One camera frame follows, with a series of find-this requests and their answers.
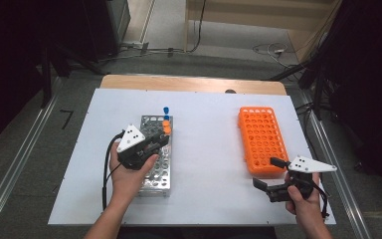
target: orange test tube rack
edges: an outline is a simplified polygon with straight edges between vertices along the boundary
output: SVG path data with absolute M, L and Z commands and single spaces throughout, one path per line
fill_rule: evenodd
M 286 171 L 285 168 L 270 164 L 271 157 L 288 161 L 287 150 L 272 108 L 242 107 L 238 125 L 250 174 L 263 177 Z

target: forearm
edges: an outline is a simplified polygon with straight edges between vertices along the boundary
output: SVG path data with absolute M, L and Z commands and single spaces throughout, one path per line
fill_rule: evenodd
M 112 198 L 85 238 L 116 238 L 128 205 L 128 200 Z
M 313 225 L 312 228 L 305 230 L 308 239 L 332 239 L 330 232 L 324 224 Z

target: metal frame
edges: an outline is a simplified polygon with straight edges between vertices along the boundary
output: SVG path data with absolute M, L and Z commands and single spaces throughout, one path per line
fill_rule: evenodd
M 10 196 L 18 177 L 23 171 L 24 165 L 26 164 L 31 151 L 35 146 L 36 141 L 39 138 L 40 133 L 42 132 L 42 129 L 49 118 L 49 115 L 52 112 L 52 109 L 57 101 L 62 86 L 62 79 L 57 77 L 53 85 L 53 89 L 55 92 L 54 95 L 51 97 L 47 106 L 39 111 L 39 114 L 37 115 L 36 120 L 30 128 L 29 133 L 24 139 L 23 144 L 18 150 L 17 155 L 15 156 L 13 162 L 11 163 L 10 167 L 8 168 L 8 171 L 6 172 L 4 178 L 0 183 L 0 213 Z
M 163 116 L 143 116 L 141 117 L 141 131 L 146 135 L 152 135 L 159 130 L 163 130 Z M 171 127 L 173 127 L 173 117 L 169 117 Z M 161 196 L 170 195 L 170 165 L 172 156 L 172 133 L 167 145 L 162 147 L 159 152 L 159 158 L 153 168 L 145 175 L 138 196 Z
M 305 104 L 312 102 L 311 96 L 307 91 L 301 91 L 301 96 Z M 326 162 L 338 168 L 342 168 L 327 137 L 323 122 L 318 121 L 314 115 L 310 116 L 310 121 L 324 153 Z M 331 175 L 356 238 L 372 238 L 343 171 L 339 169 L 335 172 L 331 172 Z

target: white table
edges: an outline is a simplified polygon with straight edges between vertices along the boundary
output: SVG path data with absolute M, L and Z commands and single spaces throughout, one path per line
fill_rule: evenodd
M 54 205 L 49 224 L 89 225 L 101 214 L 104 154 L 109 141 L 143 115 L 174 116 L 171 195 L 135 198 L 127 225 L 294 224 L 284 203 L 270 203 L 253 187 L 237 125 L 244 106 L 272 107 L 289 159 L 310 157 L 287 96 L 98 89 Z M 282 179 L 269 184 L 282 184 Z M 108 186 L 108 198 L 111 185 Z M 330 208 L 327 224 L 335 224 Z

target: table surface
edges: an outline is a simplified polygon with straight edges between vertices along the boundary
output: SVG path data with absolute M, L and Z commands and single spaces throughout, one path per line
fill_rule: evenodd
M 229 89 L 240 94 L 219 94 Z M 104 77 L 92 99 L 49 224 L 86 225 L 96 221 L 101 213 L 100 159 L 107 147 L 106 139 L 128 123 L 139 124 L 142 115 L 161 112 L 164 104 L 169 104 L 174 118 L 171 193 L 166 198 L 135 198 L 123 218 L 124 224 L 294 224 L 283 202 L 270 203 L 262 191 L 253 187 L 243 161 L 243 148 L 235 146 L 241 145 L 236 122 L 239 107 L 269 106 L 277 115 L 289 159 L 298 154 L 310 156 L 290 97 L 285 94 L 281 83 L 271 82 Z M 140 104 L 131 104 L 136 99 Z M 266 182 L 281 184 L 283 179 Z M 107 190 L 110 195 L 111 185 Z M 331 216 L 326 223 L 335 224 L 330 207 L 328 211 Z

